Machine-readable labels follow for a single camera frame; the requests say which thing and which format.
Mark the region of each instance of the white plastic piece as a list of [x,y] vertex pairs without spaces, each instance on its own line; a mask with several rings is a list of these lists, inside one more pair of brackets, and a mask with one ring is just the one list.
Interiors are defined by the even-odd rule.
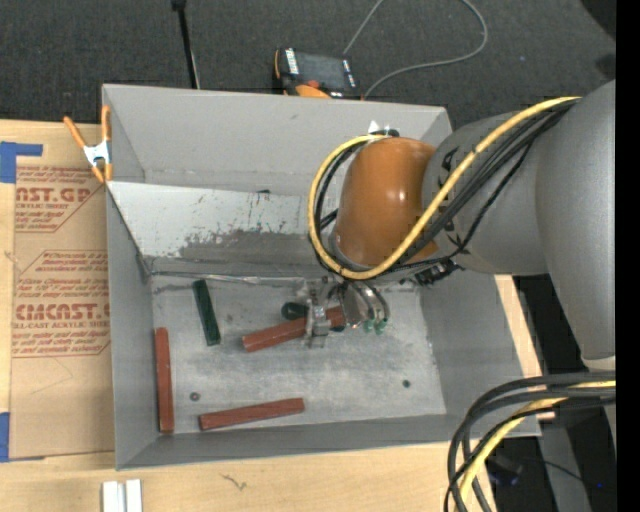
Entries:
[[102,512],[121,512],[118,501],[118,482],[102,483]]
[[103,482],[102,512],[142,512],[142,482]]
[[127,480],[125,483],[127,512],[142,512],[142,482],[139,479]]

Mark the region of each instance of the bin floor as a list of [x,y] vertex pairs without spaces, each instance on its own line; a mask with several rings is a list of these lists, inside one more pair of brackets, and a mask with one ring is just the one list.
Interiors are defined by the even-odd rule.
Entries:
[[208,280],[222,341],[207,346],[194,280],[154,276],[152,283],[154,325],[171,326],[176,433],[199,432],[200,414],[293,397],[304,398],[304,413],[228,428],[445,414],[421,289],[384,290],[391,320],[383,335],[346,329],[322,347],[293,340],[248,353],[242,336],[285,321],[280,308],[300,283]]

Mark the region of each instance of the blue tape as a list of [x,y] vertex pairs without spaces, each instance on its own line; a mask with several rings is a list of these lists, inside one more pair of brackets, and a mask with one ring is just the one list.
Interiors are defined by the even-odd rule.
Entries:
[[42,156],[42,144],[0,142],[0,183],[16,182],[18,156]]
[[0,413],[0,462],[9,462],[9,413]]

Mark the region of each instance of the orange device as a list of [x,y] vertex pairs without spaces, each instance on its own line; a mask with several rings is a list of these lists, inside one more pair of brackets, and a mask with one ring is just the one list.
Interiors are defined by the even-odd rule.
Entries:
[[278,48],[274,59],[278,88],[288,96],[361,99],[360,87],[346,57],[326,57]]
[[[422,180],[436,148],[389,137],[364,146],[349,166],[333,232],[343,259],[375,267],[400,245],[422,214]],[[430,242],[409,263],[437,251]]]

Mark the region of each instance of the wooden table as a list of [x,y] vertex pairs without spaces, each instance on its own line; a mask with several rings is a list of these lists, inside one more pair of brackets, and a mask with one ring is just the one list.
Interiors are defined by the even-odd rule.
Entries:
[[[87,140],[99,139],[99,127],[85,125],[82,130]],[[47,158],[63,158],[75,148],[62,123],[0,121],[0,141],[44,142]],[[14,199],[15,187],[1,183],[0,413],[9,405]],[[496,280],[524,374],[539,375],[513,281],[508,276]],[[125,472],[113,469],[113,452],[47,457],[0,464],[0,511],[100,510],[102,482],[134,478],[142,480],[146,512],[440,510],[447,451],[447,443],[437,443]],[[486,475],[481,480],[488,490]]]

